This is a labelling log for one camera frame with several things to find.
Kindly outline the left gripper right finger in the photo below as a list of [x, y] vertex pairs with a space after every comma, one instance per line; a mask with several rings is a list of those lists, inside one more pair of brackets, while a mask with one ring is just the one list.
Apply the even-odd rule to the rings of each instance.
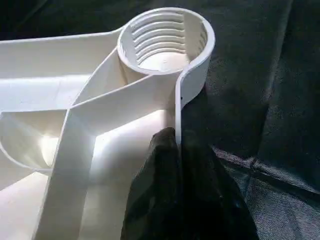
[[193, 240], [257, 240], [257, 227], [243, 195], [210, 147], [181, 147], [187, 229]]

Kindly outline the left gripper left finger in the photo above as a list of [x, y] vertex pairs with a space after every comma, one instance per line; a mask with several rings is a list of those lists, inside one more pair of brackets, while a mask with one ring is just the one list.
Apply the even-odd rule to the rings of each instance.
[[133, 178], [121, 228], [123, 240], [182, 238], [182, 177], [175, 129], [155, 133]]

